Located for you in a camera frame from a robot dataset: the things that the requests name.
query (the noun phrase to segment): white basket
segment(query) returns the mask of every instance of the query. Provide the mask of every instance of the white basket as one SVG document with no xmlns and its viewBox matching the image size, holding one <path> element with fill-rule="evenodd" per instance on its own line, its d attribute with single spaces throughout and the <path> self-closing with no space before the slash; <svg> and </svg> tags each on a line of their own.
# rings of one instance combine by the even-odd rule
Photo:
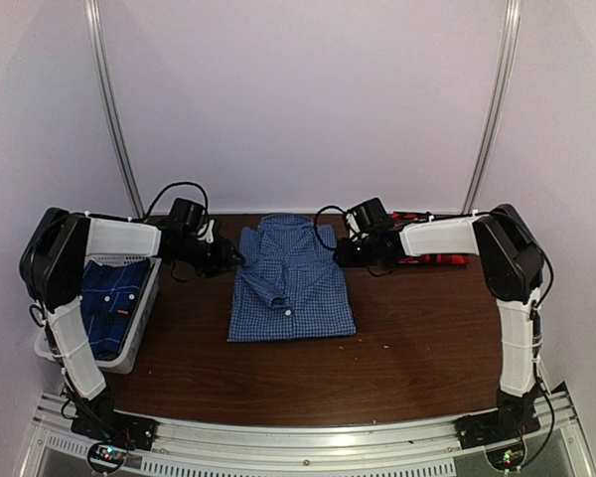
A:
<svg viewBox="0 0 596 477">
<path fill-rule="evenodd" d="M 134 255 L 93 255 L 87 257 L 86 262 L 92 260 L 100 265 L 125 266 L 144 260 L 145 258 L 145 256 Z M 135 359 L 139 352 L 139 345 L 141 344 L 141 338 L 146 329 L 152 305 L 154 304 L 157 292 L 159 291 L 159 265 L 161 264 L 161 258 L 150 258 L 150 262 L 152 265 L 150 275 L 141 298 L 139 299 L 137 309 L 133 313 L 130 330 L 128 331 L 119 356 L 112 361 L 95 361 L 102 371 L 127 375 L 134 367 Z M 47 343 L 47 337 L 45 336 L 44 330 L 40 330 L 34 345 L 34 350 L 39 357 L 49 361 L 55 361 L 53 355 L 49 351 L 49 344 Z"/>
</svg>

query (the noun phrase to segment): folded clothes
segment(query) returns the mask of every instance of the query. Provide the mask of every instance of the folded clothes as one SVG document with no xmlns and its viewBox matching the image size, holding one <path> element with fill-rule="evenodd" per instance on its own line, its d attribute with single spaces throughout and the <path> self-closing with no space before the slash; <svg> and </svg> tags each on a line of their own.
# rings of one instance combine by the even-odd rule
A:
<svg viewBox="0 0 596 477">
<path fill-rule="evenodd" d="M 319 227 L 319 233 L 327 245 L 336 245 L 331 226 Z M 316 240 L 310 219 L 267 217 L 256 231 L 242 230 L 240 252 L 247 262 L 236 273 L 229 341 L 356 333 L 345 275 Z"/>
<path fill-rule="evenodd" d="M 126 266 L 90 261 L 86 266 L 81 286 L 81 319 L 97 360 L 109 361 L 119 356 L 149 272 L 148 259 Z"/>
</svg>

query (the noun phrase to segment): shirt sleeve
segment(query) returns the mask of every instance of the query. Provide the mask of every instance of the shirt sleeve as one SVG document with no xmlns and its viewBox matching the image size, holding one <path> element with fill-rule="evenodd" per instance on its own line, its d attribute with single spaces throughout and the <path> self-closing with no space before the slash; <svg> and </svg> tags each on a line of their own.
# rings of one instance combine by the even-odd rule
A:
<svg viewBox="0 0 596 477">
<path fill-rule="evenodd" d="M 286 306 L 286 296 L 282 290 L 257 273 L 259 265 L 261 235 L 257 231 L 245 228 L 240 234 L 240 252 L 245 256 L 246 265 L 238 269 L 238 276 L 270 308 Z"/>
</svg>

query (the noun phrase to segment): white wall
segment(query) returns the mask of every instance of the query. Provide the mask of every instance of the white wall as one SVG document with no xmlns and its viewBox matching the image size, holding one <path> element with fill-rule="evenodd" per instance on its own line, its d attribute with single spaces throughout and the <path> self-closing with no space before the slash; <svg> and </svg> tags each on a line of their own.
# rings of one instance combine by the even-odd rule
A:
<svg viewBox="0 0 596 477">
<path fill-rule="evenodd" d="M 526 1 L 479 207 L 518 206 L 550 255 L 544 358 L 596 458 L 596 0 Z"/>
<path fill-rule="evenodd" d="M 33 352 L 20 254 L 48 206 L 130 213 L 83 18 L 80 0 L 0 0 L 0 476 L 59 381 Z"/>
<path fill-rule="evenodd" d="M 214 213 L 315 211 L 375 195 L 391 208 L 459 210 L 505 9 L 504 0 L 101 2 L 144 200 L 187 178 L 207 187 Z"/>
</svg>

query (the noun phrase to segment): brown tabletop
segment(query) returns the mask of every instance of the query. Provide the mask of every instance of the brown tabletop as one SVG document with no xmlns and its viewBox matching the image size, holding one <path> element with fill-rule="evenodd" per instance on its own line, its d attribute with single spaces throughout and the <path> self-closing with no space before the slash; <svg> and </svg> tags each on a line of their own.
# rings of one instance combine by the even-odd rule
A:
<svg viewBox="0 0 596 477">
<path fill-rule="evenodd" d="M 234 243 L 260 218 L 218 216 Z M 228 424 L 338 425 L 495 406 L 501 327 L 476 258 L 467 267 L 409 265 L 382 278 L 346 270 L 358 334 L 275 343 L 226 341 L 233 273 L 190 283 L 174 281 L 169 267 L 160 273 L 134 370 L 107 375 L 119 409 Z"/>
</svg>

